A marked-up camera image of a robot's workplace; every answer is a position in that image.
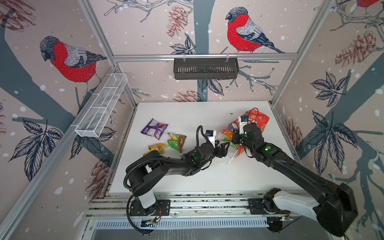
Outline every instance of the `dark gray hanging basket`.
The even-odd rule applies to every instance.
[[[235,79],[239,65],[237,58],[175,58],[173,72],[177,80]]]

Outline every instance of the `wallpaper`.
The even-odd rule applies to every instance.
[[[354,191],[349,239],[384,239],[383,4],[338,0],[277,104],[304,166]]]
[[[141,55],[296,52],[322,1],[90,2],[113,53]]]
[[[176,80],[173,61],[119,63],[139,102],[266,101],[291,61],[240,61],[236,79]]]
[[[123,93],[98,139],[73,139],[72,147],[29,207],[12,240],[75,239],[89,203],[105,190],[132,110]]]
[[[2,221],[110,66],[77,1],[0,6]]]

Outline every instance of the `white wire basket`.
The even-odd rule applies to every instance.
[[[111,74],[75,130],[80,137],[100,136],[127,81],[123,73]]]

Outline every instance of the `robotic arm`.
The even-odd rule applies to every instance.
[[[289,210],[302,214],[319,222],[329,233],[338,237],[343,236],[358,215],[352,189],[344,183],[336,185],[323,179],[295,162],[277,146],[264,142],[256,123],[248,124],[248,116],[239,117],[239,123],[240,129],[234,131],[232,142],[244,146],[257,161],[286,175],[313,197],[290,195],[273,188],[264,196],[263,208],[268,212]],[[201,146],[199,146],[199,130],[206,139]],[[203,134],[202,126],[199,126],[195,149],[184,154],[181,159],[164,157],[157,151],[151,151],[127,167],[124,186],[132,191],[133,196],[139,198],[144,212],[151,214],[156,210],[152,188],[163,176],[171,174],[191,176],[208,168],[214,157],[221,158],[227,155],[229,143],[219,146],[216,141],[214,147],[213,141],[209,139],[212,137],[213,131]]]

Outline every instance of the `mesh basket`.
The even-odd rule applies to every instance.
[[[80,137],[100,136],[126,84],[125,74],[111,74],[75,130]]]
[[[235,79],[239,73],[237,58],[175,58],[175,79]]]

